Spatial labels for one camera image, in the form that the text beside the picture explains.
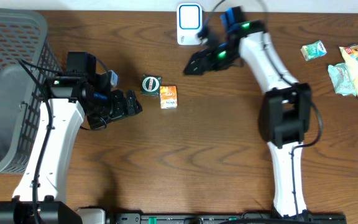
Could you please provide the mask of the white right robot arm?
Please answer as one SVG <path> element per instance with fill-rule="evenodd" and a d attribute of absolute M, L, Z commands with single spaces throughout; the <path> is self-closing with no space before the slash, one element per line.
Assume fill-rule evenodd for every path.
<path fill-rule="evenodd" d="M 221 20 L 226 41 L 208 42 L 190 57 L 183 72 L 203 75 L 226 70 L 239 58 L 248 64 L 263 93 L 258 126 L 273 162 L 273 207 L 280 218 L 298 218 L 307 210 L 301 153 L 310 125 L 311 88 L 287 70 L 263 21 L 247 21 L 239 6 L 228 9 Z"/>

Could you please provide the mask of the teal tissue pack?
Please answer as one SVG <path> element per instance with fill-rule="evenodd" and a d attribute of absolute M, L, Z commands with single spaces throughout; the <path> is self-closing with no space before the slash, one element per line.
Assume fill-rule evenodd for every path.
<path fill-rule="evenodd" d="M 327 50 L 320 40 L 312 44 L 303 45 L 300 51 L 306 61 L 323 57 L 327 54 Z"/>

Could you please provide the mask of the white barcode scanner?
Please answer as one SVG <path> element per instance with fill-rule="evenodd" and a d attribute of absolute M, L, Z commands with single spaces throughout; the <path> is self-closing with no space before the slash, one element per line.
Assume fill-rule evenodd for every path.
<path fill-rule="evenodd" d="M 203 28 L 203 10 L 195 2 L 185 2 L 177 6 L 178 45 L 199 45 L 198 33 Z"/>

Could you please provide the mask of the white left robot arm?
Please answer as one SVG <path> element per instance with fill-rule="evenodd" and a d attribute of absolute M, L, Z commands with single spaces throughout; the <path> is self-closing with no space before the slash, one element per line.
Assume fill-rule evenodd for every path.
<path fill-rule="evenodd" d="M 10 201 L 0 201 L 0 223 L 114 223 L 101 207 L 72 210 L 66 205 L 67 174 L 76 135 L 142 112 L 134 91 L 116 89 L 117 75 L 98 74 L 100 59 L 69 52 L 64 72 L 54 72 L 40 88 L 40 122 L 24 175 Z"/>

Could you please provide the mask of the grey plastic basket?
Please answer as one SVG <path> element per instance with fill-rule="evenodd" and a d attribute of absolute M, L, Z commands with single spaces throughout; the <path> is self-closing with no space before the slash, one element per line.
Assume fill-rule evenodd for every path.
<path fill-rule="evenodd" d="M 39 83 L 60 69 L 47 41 L 48 25 L 34 11 L 0 9 L 0 173 L 25 171 L 39 125 L 42 97 L 18 64 Z"/>

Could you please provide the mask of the green round logo box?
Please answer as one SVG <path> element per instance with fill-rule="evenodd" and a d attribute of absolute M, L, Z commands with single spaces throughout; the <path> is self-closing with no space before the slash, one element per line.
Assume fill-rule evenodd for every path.
<path fill-rule="evenodd" d="M 159 96 L 162 77 L 143 75 L 141 93 L 143 95 Z"/>

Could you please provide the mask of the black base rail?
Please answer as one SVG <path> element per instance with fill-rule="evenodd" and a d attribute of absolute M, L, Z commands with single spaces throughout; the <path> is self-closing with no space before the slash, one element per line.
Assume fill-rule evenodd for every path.
<path fill-rule="evenodd" d="M 105 224 L 347 223 L 345 215 L 322 215 L 309 212 L 286 218 L 264 212 L 245 212 L 242 214 L 112 213 L 98 207 L 82 207 L 76 212 L 83 223 Z"/>

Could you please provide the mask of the teal wet wipe packet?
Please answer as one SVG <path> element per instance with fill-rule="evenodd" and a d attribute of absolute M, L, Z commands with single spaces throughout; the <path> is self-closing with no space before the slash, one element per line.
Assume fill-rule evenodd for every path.
<path fill-rule="evenodd" d="M 349 68 L 345 63 L 329 65 L 328 73 L 336 94 L 340 94 L 342 96 L 357 96 L 356 90 L 351 80 Z"/>

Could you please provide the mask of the orange tissue pack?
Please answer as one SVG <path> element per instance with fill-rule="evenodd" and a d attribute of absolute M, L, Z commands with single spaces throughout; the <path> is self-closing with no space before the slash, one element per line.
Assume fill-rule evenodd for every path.
<path fill-rule="evenodd" d="M 178 106 L 177 87 L 160 87 L 160 107 L 161 109 L 173 109 Z"/>

